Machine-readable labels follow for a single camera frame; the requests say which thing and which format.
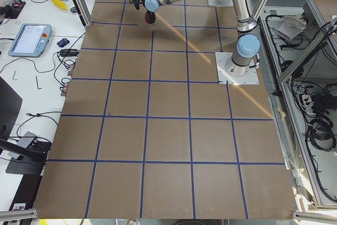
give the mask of yellow object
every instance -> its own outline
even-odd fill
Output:
[[[55,5],[57,5],[59,8],[62,8],[63,10],[68,10],[68,7],[66,4],[64,4],[61,0],[51,0]]]

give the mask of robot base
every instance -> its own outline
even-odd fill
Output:
[[[217,7],[233,7],[232,0],[207,0],[209,6],[217,6]]]
[[[255,68],[247,69],[244,76],[236,77],[229,74],[225,68],[225,63],[228,59],[232,57],[230,52],[215,52],[217,76],[219,78],[219,84],[259,84],[259,79],[257,78],[257,73]]]

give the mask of white table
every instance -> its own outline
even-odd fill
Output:
[[[47,44],[45,52],[39,58],[30,58],[36,64],[39,71],[50,70],[53,68],[53,54],[61,48],[57,46],[57,42],[66,37],[70,43],[64,48],[70,47],[76,39],[85,32],[85,29],[77,14],[72,14],[70,11],[63,11],[56,7],[51,1],[43,4],[33,3],[31,0],[26,1],[26,6],[20,13],[18,19],[9,20],[8,23],[0,26],[0,38],[14,38],[18,33],[21,24],[23,23],[45,23],[51,24],[52,36]],[[95,0],[85,0],[89,11],[91,12]],[[69,0],[67,6],[73,7]],[[78,40],[73,48],[80,49],[83,38]],[[0,70],[2,67],[15,59],[8,56],[8,50],[12,41],[0,40]],[[59,61],[54,57],[56,66]],[[60,96],[60,84],[53,77],[54,71],[48,73],[37,73],[33,63],[26,60],[18,60],[8,65],[0,76],[19,94],[23,99],[22,107],[11,135],[16,135],[18,126],[27,120],[29,116],[27,112],[35,114],[47,111],[61,111],[65,98]],[[42,89],[38,89],[36,85],[36,76],[38,85]],[[61,65],[56,73],[56,77],[60,80],[67,77],[67,70]],[[60,118],[59,113],[50,114],[57,122]],[[27,122],[20,128],[20,134],[23,135],[26,131],[30,131],[38,136],[47,138],[52,141],[56,131],[56,124],[47,118],[35,118]],[[0,157],[10,159],[6,151],[3,151]],[[0,211],[8,211],[13,197],[22,179],[22,175],[7,174],[8,161],[0,159]]]
[[[34,3],[31,0],[23,1],[26,2],[26,5],[19,17],[10,19],[8,23],[1,25],[0,32],[17,34],[23,23],[50,24],[55,36],[78,37],[85,32],[78,14],[70,12],[70,8],[74,7],[72,0],[65,2],[68,7],[67,11],[57,7],[51,1],[45,3]],[[91,13],[95,0],[85,0],[85,3]]]

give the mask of blue object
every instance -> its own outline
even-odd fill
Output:
[[[8,55],[39,57],[46,49],[51,34],[52,27],[48,24],[22,24]]]
[[[243,35],[237,41],[236,49],[242,57],[253,57],[260,49],[260,40],[252,34]]]
[[[67,38],[63,38],[62,40],[60,40],[57,45],[59,47],[64,47],[65,45],[67,45],[70,41]]]
[[[159,8],[157,0],[145,0],[145,7],[150,12],[155,12]]]

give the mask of touchscreen display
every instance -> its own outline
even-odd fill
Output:
[[[34,53],[43,30],[46,26],[25,25],[22,30],[16,45],[13,48],[14,53]]]

